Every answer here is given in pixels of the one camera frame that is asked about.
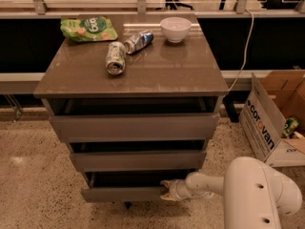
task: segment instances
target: chip bag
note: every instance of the chip bag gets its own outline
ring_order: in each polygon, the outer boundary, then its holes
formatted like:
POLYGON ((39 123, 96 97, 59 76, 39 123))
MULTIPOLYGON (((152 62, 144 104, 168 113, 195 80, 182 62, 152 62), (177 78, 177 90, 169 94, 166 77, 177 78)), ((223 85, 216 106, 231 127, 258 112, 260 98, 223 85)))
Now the chip bag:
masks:
POLYGON ((107 16, 88 19, 62 19, 60 30, 76 42, 112 41, 117 33, 107 16))

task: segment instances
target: white bowl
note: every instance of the white bowl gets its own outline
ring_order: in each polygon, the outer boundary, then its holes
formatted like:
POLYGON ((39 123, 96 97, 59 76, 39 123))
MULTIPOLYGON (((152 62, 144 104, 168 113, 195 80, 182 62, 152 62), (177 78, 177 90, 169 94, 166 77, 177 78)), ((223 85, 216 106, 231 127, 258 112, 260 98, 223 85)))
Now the white bowl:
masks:
POLYGON ((188 35, 191 25, 191 21, 180 17, 166 18, 160 23, 164 36, 173 43, 181 42, 188 35))

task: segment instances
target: dresser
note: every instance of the dresser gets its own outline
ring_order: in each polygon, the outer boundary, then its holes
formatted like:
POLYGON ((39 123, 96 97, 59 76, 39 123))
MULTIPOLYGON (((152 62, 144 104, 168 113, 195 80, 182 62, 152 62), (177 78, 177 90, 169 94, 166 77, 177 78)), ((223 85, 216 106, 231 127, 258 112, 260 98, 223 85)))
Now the dresser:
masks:
POLYGON ((153 42, 110 75, 111 42, 65 39, 34 95, 88 183, 81 191, 87 202, 160 199, 161 180, 202 167, 228 87, 193 14, 179 15, 193 25, 178 44, 159 26, 170 14, 108 16, 118 41, 150 29, 153 42))

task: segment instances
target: silver can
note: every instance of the silver can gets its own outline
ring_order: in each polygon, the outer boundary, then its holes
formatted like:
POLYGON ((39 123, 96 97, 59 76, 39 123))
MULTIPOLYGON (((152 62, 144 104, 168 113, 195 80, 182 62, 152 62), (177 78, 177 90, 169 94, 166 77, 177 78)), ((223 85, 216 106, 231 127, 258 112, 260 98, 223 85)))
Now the silver can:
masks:
POLYGON ((147 47, 153 41, 153 32, 151 30, 145 30, 132 35, 124 42, 127 54, 132 54, 145 47, 147 47))
POLYGON ((106 69, 110 74, 121 74, 125 71, 126 50, 122 43, 112 42, 106 56, 106 69))

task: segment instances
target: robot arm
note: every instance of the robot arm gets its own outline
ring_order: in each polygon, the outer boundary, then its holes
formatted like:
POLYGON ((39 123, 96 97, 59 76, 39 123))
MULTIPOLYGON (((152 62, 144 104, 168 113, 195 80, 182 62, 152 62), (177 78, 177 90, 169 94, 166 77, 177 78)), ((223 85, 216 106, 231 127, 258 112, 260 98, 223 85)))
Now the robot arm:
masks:
POLYGON ((226 229, 279 229, 278 212, 295 214, 302 195, 285 175, 251 157, 234 159, 224 177, 209 177, 195 172, 184 180, 162 181, 169 193, 166 200, 224 197, 226 229))

